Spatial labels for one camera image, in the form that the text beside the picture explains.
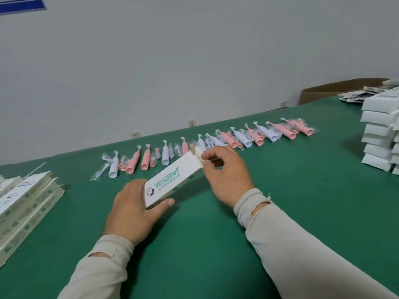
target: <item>gray sleeve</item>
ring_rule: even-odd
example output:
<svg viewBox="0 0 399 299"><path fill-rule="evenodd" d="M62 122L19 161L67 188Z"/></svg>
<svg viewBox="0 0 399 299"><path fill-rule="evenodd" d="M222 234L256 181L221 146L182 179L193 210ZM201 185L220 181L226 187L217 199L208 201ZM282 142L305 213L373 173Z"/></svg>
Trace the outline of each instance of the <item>gray sleeve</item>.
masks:
<svg viewBox="0 0 399 299"><path fill-rule="evenodd" d="M126 265L133 254L134 245L115 235L102 236L76 266L71 280L58 299L114 299L120 298L121 284L127 279ZM89 257L106 253L111 259Z"/></svg>
<svg viewBox="0 0 399 299"><path fill-rule="evenodd" d="M252 217L264 201L270 204ZM305 231L258 189L247 191L234 212L282 299L397 298Z"/></svg>

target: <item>brown cardboard box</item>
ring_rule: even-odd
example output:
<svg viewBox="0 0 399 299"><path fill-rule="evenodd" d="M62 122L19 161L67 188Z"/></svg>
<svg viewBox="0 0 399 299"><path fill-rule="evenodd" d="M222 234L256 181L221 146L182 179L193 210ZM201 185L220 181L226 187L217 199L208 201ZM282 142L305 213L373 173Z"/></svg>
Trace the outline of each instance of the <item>brown cardboard box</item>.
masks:
<svg viewBox="0 0 399 299"><path fill-rule="evenodd" d="M317 87L306 88L302 90L298 105L307 104L336 96L340 93L362 90L363 86L376 87L382 84L382 81L388 80L387 78L354 78L353 80L346 80L342 82L325 84Z"/></svg>

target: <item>person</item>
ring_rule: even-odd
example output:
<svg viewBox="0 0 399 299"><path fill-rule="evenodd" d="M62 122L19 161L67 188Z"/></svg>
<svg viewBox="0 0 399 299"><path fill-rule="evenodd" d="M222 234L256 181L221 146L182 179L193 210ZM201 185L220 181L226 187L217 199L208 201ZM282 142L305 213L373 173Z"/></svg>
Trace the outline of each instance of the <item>person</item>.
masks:
<svg viewBox="0 0 399 299"><path fill-rule="evenodd" d="M287 216L252 182L245 162L230 147L202 154L203 171L215 196L231 207L282 299L397 298ZM133 249L175 203L165 199L145 210L133 180L115 197L103 236L76 266L59 299L119 298Z"/></svg>

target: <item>gray wall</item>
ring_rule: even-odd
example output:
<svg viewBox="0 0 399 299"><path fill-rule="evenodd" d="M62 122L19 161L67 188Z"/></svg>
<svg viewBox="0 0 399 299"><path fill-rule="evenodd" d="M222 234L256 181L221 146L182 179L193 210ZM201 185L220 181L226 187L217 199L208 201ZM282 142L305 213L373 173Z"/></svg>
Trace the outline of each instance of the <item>gray wall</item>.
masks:
<svg viewBox="0 0 399 299"><path fill-rule="evenodd" d="M0 164L398 75L399 0L45 2L0 17Z"/></svg>

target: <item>stacked flattened boxes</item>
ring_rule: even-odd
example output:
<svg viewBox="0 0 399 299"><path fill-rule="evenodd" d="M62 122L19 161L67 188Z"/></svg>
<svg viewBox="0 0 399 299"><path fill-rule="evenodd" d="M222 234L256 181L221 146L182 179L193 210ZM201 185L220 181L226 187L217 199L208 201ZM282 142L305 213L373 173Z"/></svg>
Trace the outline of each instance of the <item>stacked flattened boxes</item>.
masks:
<svg viewBox="0 0 399 299"><path fill-rule="evenodd" d="M364 101L360 121L367 122L362 142L362 163L399 174L399 87L377 94Z"/></svg>
<svg viewBox="0 0 399 299"><path fill-rule="evenodd" d="M7 191L3 185L9 180L0 184L4 192L0 197L0 267L63 195L57 179L50 175L47 171L24 180L11 179L13 187L7 186Z"/></svg>

